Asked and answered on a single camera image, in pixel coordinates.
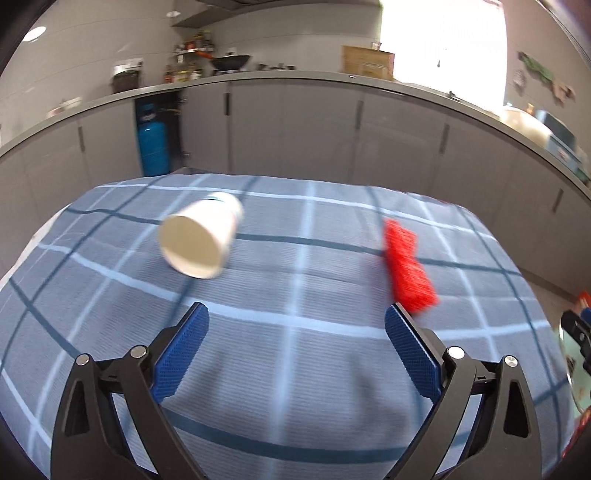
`kitchen cabinet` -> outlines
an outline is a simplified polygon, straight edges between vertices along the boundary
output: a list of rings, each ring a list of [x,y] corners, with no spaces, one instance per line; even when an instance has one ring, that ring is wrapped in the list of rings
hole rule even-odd
[[[284,80],[284,87],[281,176],[347,183],[362,91],[317,80]]]
[[[529,263],[535,274],[578,295],[591,291],[591,202],[566,182],[561,188]]]
[[[444,110],[435,104],[368,91],[352,183],[428,193],[445,122]]]
[[[79,128],[91,187],[142,176],[132,99],[79,115]]]
[[[535,274],[539,266],[533,261],[532,252],[552,220],[560,190],[564,190],[562,179],[552,168],[520,150],[491,228],[517,266]]]
[[[90,189],[76,117],[31,137],[21,155],[42,223]]]
[[[449,115],[446,123],[447,138],[429,195],[462,205],[491,227],[519,150],[477,120]]]
[[[230,85],[232,173],[281,175],[283,80],[241,80]]]
[[[206,83],[184,90],[181,141],[183,150],[189,154],[189,167],[230,173],[228,83]]]
[[[27,179],[21,147],[0,158],[0,278],[42,225]]]

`cup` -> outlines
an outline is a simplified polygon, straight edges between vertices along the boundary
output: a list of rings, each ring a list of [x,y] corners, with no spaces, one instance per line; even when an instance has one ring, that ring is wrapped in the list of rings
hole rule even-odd
[[[212,193],[164,219],[158,231],[160,250],[166,261],[185,275],[217,277],[243,214],[234,195]]]

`bright window light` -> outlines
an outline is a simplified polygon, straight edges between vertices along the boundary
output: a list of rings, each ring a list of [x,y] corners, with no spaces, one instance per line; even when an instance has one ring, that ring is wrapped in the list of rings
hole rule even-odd
[[[505,14],[497,0],[382,0],[381,50],[394,77],[453,93],[486,110],[503,105]]]

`red sponge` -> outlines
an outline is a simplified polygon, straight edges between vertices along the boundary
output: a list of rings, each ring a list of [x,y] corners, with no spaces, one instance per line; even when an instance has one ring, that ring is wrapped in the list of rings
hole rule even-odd
[[[436,305],[435,289],[414,256],[417,236],[396,220],[386,219],[384,237],[394,299],[409,313],[418,313]]]

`kitchen counter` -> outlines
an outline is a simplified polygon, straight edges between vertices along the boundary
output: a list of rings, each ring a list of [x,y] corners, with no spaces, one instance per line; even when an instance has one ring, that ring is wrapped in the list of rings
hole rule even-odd
[[[208,77],[205,79],[194,80],[186,83],[172,83],[167,85],[155,85],[150,87],[144,87],[136,90],[129,90],[127,92],[117,93],[115,95],[109,95],[91,102],[83,103],[82,105],[65,111],[51,118],[43,120],[29,130],[23,132],[21,135],[8,141],[5,145],[0,147],[0,162],[2,156],[7,153],[10,149],[16,147],[21,142],[25,141],[29,137],[39,133],[40,131],[50,127],[58,122],[61,122],[71,116],[78,115],[88,110],[107,105],[112,102],[117,102],[125,99],[139,98],[143,96],[154,95],[156,93],[172,91],[172,90],[183,90],[188,87],[197,85],[206,85],[209,83],[219,82],[234,82],[236,80],[256,80],[256,79],[302,79],[302,80],[324,80],[328,82],[340,82],[349,83],[354,85],[362,85],[367,87],[374,87],[381,90],[386,90],[392,93],[399,93],[401,95],[407,95],[418,99],[425,100],[427,102],[436,103],[442,107],[449,108],[463,115],[467,115],[474,120],[478,120],[484,124],[495,128],[499,132],[511,137],[513,140],[518,141],[523,146],[530,149],[532,152],[539,155],[542,159],[546,160],[553,168],[557,170],[565,178],[569,179],[573,186],[579,189],[591,202],[591,190],[587,188],[583,182],[577,178],[577,176],[571,172],[564,164],[559,162],[553,155],[548,153],[545,149],[539,147],[528,138],[516,132],[512,128],[498,121],[492,115],[488,114],[484,110],[475,108],[473,105],[463,102],[462,100],[455,100],[448,98],[444,93],[440,95],[435,93],[431,89],[421,88],[418,85],[406,85],[400,82],[389,82],[386,80],[373,79],[370,77],[362,77],[356,75],[349,75],[344,73],[330,73],[330,72],[300,72],[298,70],[273,70],[267,72],[241,72],[219,75],[215,77]]]
[[[373,185],[456,203],[523,271],[569,294],[591,291],[591,191],[546,150],[443,93],[299,71],[122,92],[8,142],[0,148],[0,224],[12,228],[0,232],[0,273],[64,205],[99,184],[142,176],[134,102],[169,90],[183,91],[182,149],[197,171]]]

